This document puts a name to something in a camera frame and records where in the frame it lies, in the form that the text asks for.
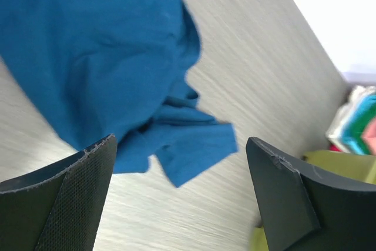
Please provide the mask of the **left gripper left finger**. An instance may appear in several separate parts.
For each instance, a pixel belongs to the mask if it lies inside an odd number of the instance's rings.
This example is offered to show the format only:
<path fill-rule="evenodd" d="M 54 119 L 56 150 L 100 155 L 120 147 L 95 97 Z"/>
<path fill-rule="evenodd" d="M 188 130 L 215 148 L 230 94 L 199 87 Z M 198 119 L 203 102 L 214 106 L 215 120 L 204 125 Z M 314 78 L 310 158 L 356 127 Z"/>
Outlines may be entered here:
<path fill-rule="evenodd" d="M 116 153 L 109 135 L 1 182 L 1 250 L 92 250 Z"/>

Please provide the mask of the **blue t shirt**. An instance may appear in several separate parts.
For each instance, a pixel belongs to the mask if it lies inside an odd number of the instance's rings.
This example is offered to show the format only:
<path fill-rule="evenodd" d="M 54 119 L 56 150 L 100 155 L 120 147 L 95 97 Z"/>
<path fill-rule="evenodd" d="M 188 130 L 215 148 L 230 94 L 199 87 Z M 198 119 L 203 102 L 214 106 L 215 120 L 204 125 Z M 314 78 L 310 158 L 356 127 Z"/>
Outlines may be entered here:
<path fill-rule="evenodd" d="M 156 155 L 179 187 L 237 152 L 185 80 L 200 37 L 183 0 L 1 0 L 1 57 L 58 136 L 118 139 L 115 173 Z"/>

